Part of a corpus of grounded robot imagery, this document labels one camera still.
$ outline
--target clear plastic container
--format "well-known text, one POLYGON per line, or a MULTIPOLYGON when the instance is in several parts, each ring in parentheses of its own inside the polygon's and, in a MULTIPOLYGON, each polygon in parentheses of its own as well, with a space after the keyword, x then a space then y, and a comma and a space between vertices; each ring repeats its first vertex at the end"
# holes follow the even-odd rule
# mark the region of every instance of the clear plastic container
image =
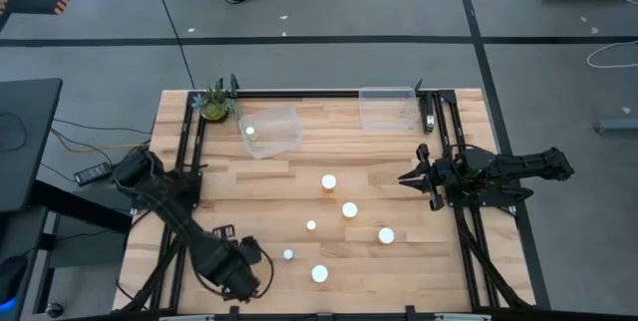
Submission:
POLYGON ((259 160, 297 149, 303 140, 303 124, 292 106, 244 115, 237 124, 246 151, 259 160))
POLYGON ((364 131, 406 131, 419 120, 417 94, 410 87, 362 88, 359 113, 364 131))

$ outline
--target gray floor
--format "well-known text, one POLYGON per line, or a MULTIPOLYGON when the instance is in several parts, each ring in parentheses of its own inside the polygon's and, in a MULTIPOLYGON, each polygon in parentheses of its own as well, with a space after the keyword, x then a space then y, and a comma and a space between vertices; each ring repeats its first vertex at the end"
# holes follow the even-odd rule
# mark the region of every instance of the gray floor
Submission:
MULTIPOLYGON (((638 6, 623 1, 473 1, 484 36, 638 35, 638 6)), ((281 36, 283 32, 288 36, 469 34, 461 0, 166 3, 183 38, 281 36)), ((72 0, 62 16, 12 15, 0 33, 0 39, 170 37, 172 30, 160 0, 72 0)), ((514 152, 535 153, 557 146, 576 169, 567 182, 526 183, 535 190, 527 205, 552 307, 638 315, 634 268, 638 206, 632 197, 638 193, 632 179, 638 136, 599 136, 590 127, 600 117, 627 116, 623 108, 629 110, 629 117, 638 113, 638 70, 589 68, 585 59, 599 47, 490 45, 486 51, 514 152)), ((472 45, 187 46, 184 51, 198 87, 230 73, 237 75, 242 88, 405 86, 420 78, 424 87, 482 87, 472 45)), ((601 63, 637 61, 638 47, 600 58, 601 63)), ((161 90, 189 88, 178 47, 0 49, 0 80, 50 77, 65 81, 58 118, 145 130, 153 123, 161 90)), ((100 146, 145 139, 68 126, 59 130, 100 146)), ((122 155, 110 153, 114 161, 122 155)), ((43 158, 65 175, 101 161, 99 155, 66 153, 55 139, 49 140, 43 158)), ((45 169, 38 178, 76 189, 45 169)), ((90 227, 63 220, 61 228, 63 223, 68 234, 90 227)), ((66 306, 66 318, 110 310, 122 244, 116 235, 101 237, 85 242, 87 253, 99 254, 98 245, 107 242, 105 238, 110 240, 110 251, 92 259, 94 266, 65 269, 54 279, 51 300, 66 306)))

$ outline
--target green plant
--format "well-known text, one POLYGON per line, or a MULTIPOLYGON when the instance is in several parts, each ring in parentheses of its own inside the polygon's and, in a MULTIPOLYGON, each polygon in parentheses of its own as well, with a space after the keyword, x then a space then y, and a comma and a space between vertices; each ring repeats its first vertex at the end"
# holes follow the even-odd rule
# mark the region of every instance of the green plant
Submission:
POLYGON ((203 116, 209 120, 220 120, 226 113, 240 114, 238 105, 228 97, 228 91, 224 91, 221 85, 221 80, 215 84, 215 89, 208 85, 203 95, 196 95, 192 100, 192 107, 199 108, 203 116))

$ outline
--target white cable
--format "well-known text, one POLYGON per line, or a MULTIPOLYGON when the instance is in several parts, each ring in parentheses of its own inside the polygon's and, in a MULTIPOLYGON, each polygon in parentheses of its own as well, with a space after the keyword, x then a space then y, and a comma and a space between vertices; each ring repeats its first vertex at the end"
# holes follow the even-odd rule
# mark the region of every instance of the white cable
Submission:
MULTIPOLYGON (((634 0, 623 0, 623 1, 638 6, 638 2, 636 2, 634 0)), ((600 48, 597 51, 595 51, 594 53, 590 54, 589 57, 587 57, 587 65, 589 65, 589 67, 591 67, 591 68, 598 68, 598 69, 614 69, 614 68, 633 68, 633 67, 638 67, 638 63, 632 63, 632 64, 626 64, 626 65, 608 65, 608 66, 595 65, 595 64, 591 63, 591 59, 595 55, 599 54, 600 52, 603 52, 603 51, 606 51, 608 49, 611 49, 611 48, 614 48, 614 47, 618 47, 618 46, 629 46, 629 45, 633 45, 633 44, 638 44, 638 41, 614 43, 614 44, 610 44, 609 46, 605 46, 603 48, 600 48)))

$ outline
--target wooden table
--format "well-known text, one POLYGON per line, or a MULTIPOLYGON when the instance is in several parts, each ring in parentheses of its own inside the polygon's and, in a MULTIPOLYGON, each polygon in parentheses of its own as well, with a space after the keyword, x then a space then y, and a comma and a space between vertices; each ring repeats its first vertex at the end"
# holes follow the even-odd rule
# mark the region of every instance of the wooden table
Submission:
MULTIPOLYGON (((456 92, 467 143, 494 152, 481 90, 456 92)), ((159 103, 151 149, 166 169, 174 165, 186 93, 164 91, 159 103)), ((262 299, 240 304, 241 313, 404 312, 410 304, 418 312, 470 311, 453 211, 445 207, 432 212, 427 195, 397 184, 397 177, 416 165, 420 143, 428 144, 432 159, 441 155, 438 127, 429 135, 421 126, 413 131, 364 132, 357 99, 240 102, 248 114, 289 105, 303 120, 303 145, 273 159, 253 160, 231 119, 205 130, 201 163, 208 167, 202 170, 202 200, 194 219, 206 229, 234 224, 238 237, 254 235, 275 263, 270 291, 262 299), (326 173, 338 179, 331 194, 320 185, 326 173), (359 206, 359 214, 351 220, 341 214, 347 201, 359 206), (317 221, 312 232, 305 226, 310 219, 317 221), (393 244, 376 242, 384 226, 394 229, 393 244), (287 248, 294 250, 293 260, 283 259, 287 248), (330 273, 322 284, 310 276, 318 264, 330 273)), ((446 108, 452 131, 449 112, 446 108)), ((197 118, 190 129, 191 143, 197 118)), ((482 219, 493 263, 519 296, 533 303, 513 218, 485 208, 482 219)), ((120 275, 128 292, 135 293, 155 267, 162 229, 163 223, 151 214, 132 230, 120 275)), ((188 260, 185 265, 179 313, 227 313, 230 305, 238 304, 203 289, 188 260)), ((477 262, 475 269, 481 302, 486 304, 477 262)), ((264 285, 269 277, 267 262, 253 270, 264 285)), ((172 270, 166 275, 170 277, 164 280, 162 306, 167 305, 172 270)), ((127 302, 118 292, 114 308, 127 302)))

